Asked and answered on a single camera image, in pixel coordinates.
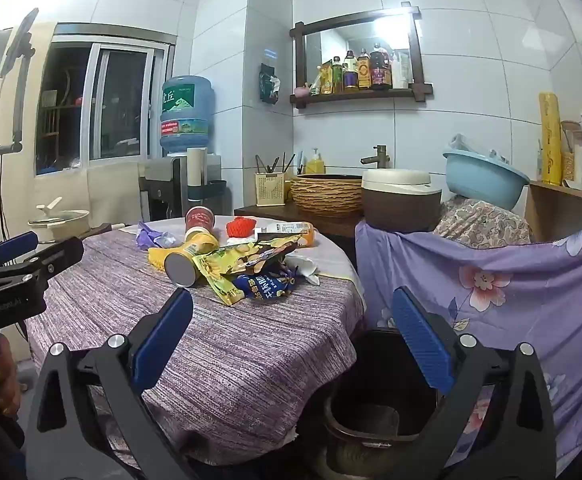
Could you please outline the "person left hand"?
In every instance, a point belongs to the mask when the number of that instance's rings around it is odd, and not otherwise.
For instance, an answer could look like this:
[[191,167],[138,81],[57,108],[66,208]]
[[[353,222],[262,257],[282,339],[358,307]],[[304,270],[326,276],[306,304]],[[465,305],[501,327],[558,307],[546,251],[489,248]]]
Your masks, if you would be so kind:
[[0,412],[9,417],[18,414],[21,394],[8,338],[0,334]]

